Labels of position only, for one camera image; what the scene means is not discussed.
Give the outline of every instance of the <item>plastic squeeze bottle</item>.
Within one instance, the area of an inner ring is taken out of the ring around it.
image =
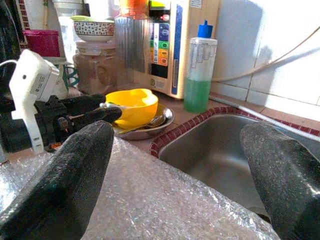
[[[184,109],[191,113],[200,114],[207,110],[218,44],[216,39],[211,39],[213,28],[205,20],[204,25],[199,25],[198,37],[190,40]]]

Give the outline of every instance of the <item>ceramic bowl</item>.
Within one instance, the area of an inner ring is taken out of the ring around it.
[[[97,21],[74,21],[74,30],[77,36],[86,42],[108,42],[114,36],[115,22],[106,20]]]

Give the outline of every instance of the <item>stainless steel sink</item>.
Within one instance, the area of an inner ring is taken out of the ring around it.
[[[159,158],[260,216],[268,216],[239,137],[241,129],[253,122],[256,120],[240,115],[213,116],[164,147]],[[319,159],[319,142],[277,129],[300,141]]]

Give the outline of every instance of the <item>red tile border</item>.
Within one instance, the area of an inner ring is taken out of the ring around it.
[[[166,145],[168,145],[172,141],[176,140],[181,135],[187,133],[188,131],[193,129],[198,124],[200,124],[200,123],[204,122],[205,120],[209,119],[210,117],[212,117],[214,115],[221,115],[221,114],[242,115],[242,116],[246,116],[246,117],[251,118],[251,119],[262,121],[262,119],[254,116],[254,115],[252,115],[252,114],[250,114],[250,113],[248,113],[246,111],[242,111],[240,109],[237,109],[235,107],[228,106],[228,107],[210,108],[206,112],[195,116],[194,118],[186,121],[185,123],[177,126],[176,128],[170,130],[169,132],[166,132],[165,134],[163,134],[160,137],[158,137],[155,140],[153,140],[153,142],[150,145],[149,153],[158,158],[159,157],[159,152],[163,147],[165,147]],[[280,123],[283,123],[285,125],[291,126],[291,127],[295,128],[295,129],[301,130],[301,131],[303,131],[305,133],[309,133],[311,135],[315,135],[315,136],[319,136],[320,137],[320,130],[312,129],[312,128],[309,128],[309,127],[301,126],[301,125],[298,125],[298,124],[294,124],[294,123],[287,122],[287,121],[280,120],[280,119],[276,119],[276,118],[274,118],[274,120],[276,120],[276,121],[278,121]]]

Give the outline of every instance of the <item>white wall tile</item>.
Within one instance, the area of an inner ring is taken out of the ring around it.
[[[264,8],[265,26],[256,66],[288,52],[311,34],[320,22],[320,2],[277,0]],[[250,89],[317,104],[320,90],[320,32],[285,60],[252,77]]]
[[[247,101],[287,114],[320,121],[320,106],[250,90]]]
[[[221,0],[216,38],[217,54],[213,77],[232,77],[251,70],[259,50],[263,31],[262,0]],[[249,88],[251,77],[227,84]]]
[[[236,86],[226,85],[218,82],[211,84],[211,92],[221,94],[242,101],[246,100],[248,90]]]

